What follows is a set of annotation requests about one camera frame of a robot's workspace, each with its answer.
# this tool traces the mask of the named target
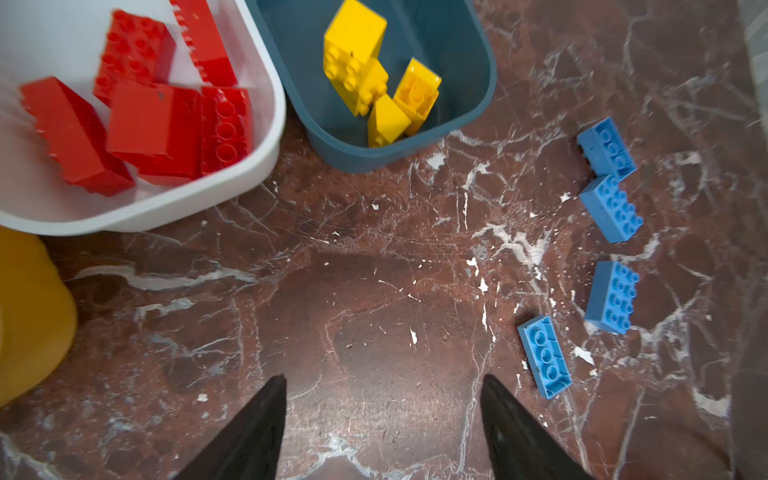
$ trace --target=white plastic bin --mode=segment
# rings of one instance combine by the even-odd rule
[[[107,198],[58,176],[47,143],[21,106],[18,87],[54,75],[90,101],[107,125],[109,109],[91,91],[115,8],[164,22],[177,44],[169,83],[201,85],[170,2],[0,1],[0,224],[59,236],[149,230],[235,197],[269,176],[285,127],[283,86],[245,1],[209,4],[240,86],[250,92],[256,149],[232,167],[181,187],[157,187],[136,178],[134,189]]]

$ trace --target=brown marble countertop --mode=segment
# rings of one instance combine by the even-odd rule
[[[280,478],[492,478],[492,372],[595,478],[753,478],[768,156],[737,3],[475,7],[495,98],[436,147],[342,174],[290,114],[251,192],[147,233],[46,239],[81,324],[0,412],[0,477],[169,478],[284,373]],[[614,245],[577,199],[593,174],[574,142],[608,115],[645,218]],[[610,259],[641,275],[626,336],[583,321]],[[539,313],[574,377],[552,401],[515,328]]]

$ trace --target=dark blue container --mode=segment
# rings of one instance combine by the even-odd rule
[[[442,77],[418,134],[368,148],[368,117],[354,117],[323,73],[323,36],[342,0],[246,0],[310,143],[329,165],[364,173],[407,157],[477,118],[496,85],[493,50],[470,0],[362,0],[387,20],[379,61],[393,95],[411,57]]]

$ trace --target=blue lego brick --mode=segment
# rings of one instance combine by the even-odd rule
[[[598,176],[615,175],[622,181],[637,170],[611,117],[581,132],[576,142],[581,145],[584,156]]]
[[[626,242],[643,224],[613,175],[596,178],[578,197],[610,243]]]
[[[639,279],[619,262],[598,262],[584,319],[606,332],[624,335],[631,325]]]
[[[518,332],[538,391],[549,400],[568,388],[573,380],[549,315],[539,315],[523,323]]]

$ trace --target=yellow cylindrical object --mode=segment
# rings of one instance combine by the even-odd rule
[[[77,318],[40,239],[0,227],[0,407],[56,369]]]

